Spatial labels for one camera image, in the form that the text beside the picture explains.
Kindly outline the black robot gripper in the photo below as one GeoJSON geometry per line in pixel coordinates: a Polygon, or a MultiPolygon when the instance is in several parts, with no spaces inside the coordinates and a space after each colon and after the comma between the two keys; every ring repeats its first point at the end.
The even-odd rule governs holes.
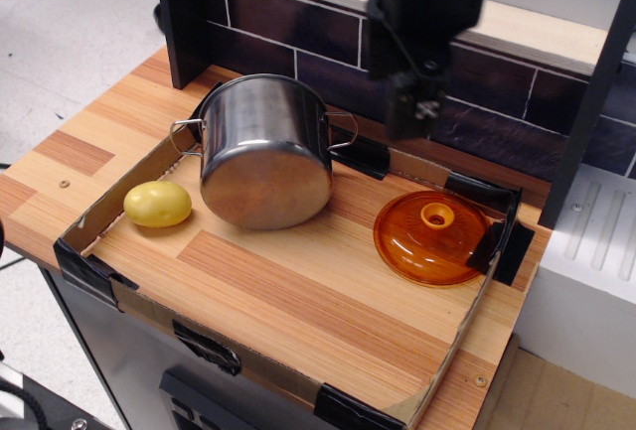
{"type": "Polygon", "coordinates": [[[388,79],[391,140],[425,138],[441,115],[452,40],[477,25],[483,0],[368,0],[367,70],[388,79]]]}

